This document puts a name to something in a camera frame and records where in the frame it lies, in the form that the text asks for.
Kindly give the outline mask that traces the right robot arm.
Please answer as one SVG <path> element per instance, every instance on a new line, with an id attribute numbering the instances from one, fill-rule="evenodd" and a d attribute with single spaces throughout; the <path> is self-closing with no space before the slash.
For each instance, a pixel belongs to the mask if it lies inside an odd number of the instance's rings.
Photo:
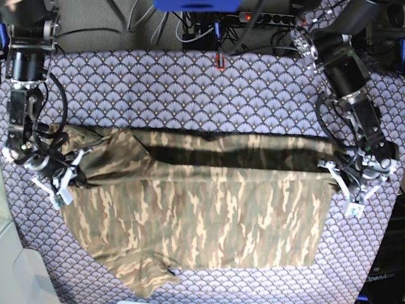
<path id="1" fill-rule="evenodd" d="M 56 52 L 59 9 L 47 8 L 44 1 L 1 1 L 1 60 L 4 76 L 11 82 L 7 139 L 2 154 L 11 163 L 34 173 L 33 183 L 43 189 L 55 207 L 69 205 L 70 185 L 85 184 L 79 164 L 86 154 L 82 149 L 67 155 L 62 147 L 68 142 L 64 131 L 68 103 L 63 86 L 45 66 L 46 56 Z M 41 84 L 50 79 L 58 88 L 63 103 L 59 127 L 50 132 L 39 117 L 48 100 Z"/>

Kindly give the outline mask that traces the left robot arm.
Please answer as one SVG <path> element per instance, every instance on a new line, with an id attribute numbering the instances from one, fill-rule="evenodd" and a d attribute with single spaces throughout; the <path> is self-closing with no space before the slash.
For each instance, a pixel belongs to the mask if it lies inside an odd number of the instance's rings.
<path id="1" fill-rule="evenodd" d="M 354 145 L 345 145 L 325 125 L 327 137 L 344 150 L 337 161 L 320 161 L 336 180 L 349 204 L 361 205 L 373 196 L 397 170 L 397 146 L 389 142 L 381 127 L 377 107 L 368 98 L 370 73 L 352 46 L 352 38 L 371 23 L 392 1 L 346 1 L 345 7 L 326 27 L 316 27 L 319 16 L 307 20 L 304 14 L 315 10 L 319 1 L 308 1 L 297 14 L 292 40 L 311 67 L 325 75 L 332 101 L 346 108 L 343 119 L 349 124 Z"/>

